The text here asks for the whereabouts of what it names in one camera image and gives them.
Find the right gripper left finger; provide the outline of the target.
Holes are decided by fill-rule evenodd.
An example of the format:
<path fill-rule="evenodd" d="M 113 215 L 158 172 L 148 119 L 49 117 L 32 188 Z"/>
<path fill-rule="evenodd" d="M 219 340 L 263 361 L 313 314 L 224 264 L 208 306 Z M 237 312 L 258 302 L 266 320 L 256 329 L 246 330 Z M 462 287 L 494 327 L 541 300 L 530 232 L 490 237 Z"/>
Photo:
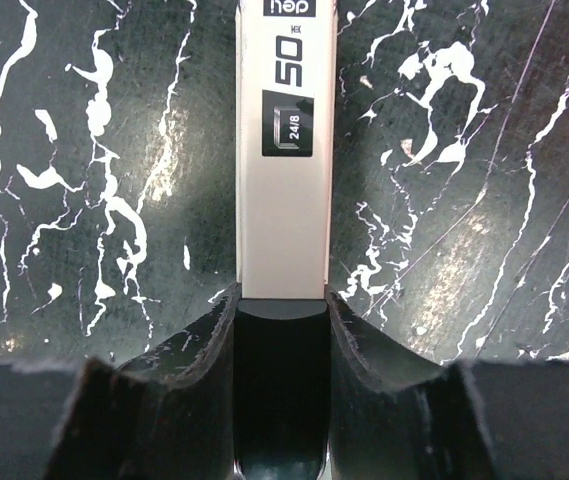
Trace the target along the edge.
<path fill-rule="evenodd" d="M 47 479 L 230 479 L 238 284 L 177 334 L 118 368 L 88 360 Z"/>

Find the grey staple magazine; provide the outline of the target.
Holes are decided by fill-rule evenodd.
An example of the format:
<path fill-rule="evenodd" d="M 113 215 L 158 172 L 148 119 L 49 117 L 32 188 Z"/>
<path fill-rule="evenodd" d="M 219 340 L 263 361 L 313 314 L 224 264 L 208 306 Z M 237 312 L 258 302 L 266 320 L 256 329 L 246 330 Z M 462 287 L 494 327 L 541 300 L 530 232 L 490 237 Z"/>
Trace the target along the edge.
<path fill-rule="evenodd" d="M 330 419 L 333 1 L 236 8 L 235 464 L 317 479 Z"/>

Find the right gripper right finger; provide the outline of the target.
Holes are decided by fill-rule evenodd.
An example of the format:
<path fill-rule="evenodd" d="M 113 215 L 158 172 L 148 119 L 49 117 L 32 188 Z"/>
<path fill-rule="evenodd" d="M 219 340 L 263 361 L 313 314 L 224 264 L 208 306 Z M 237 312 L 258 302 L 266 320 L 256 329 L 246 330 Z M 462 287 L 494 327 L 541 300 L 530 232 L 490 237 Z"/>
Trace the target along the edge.
<path fill-rule="evenodd" d="M 441 367 L 326 293 L 335 479 L 496 479 L 460 365 Z"/>

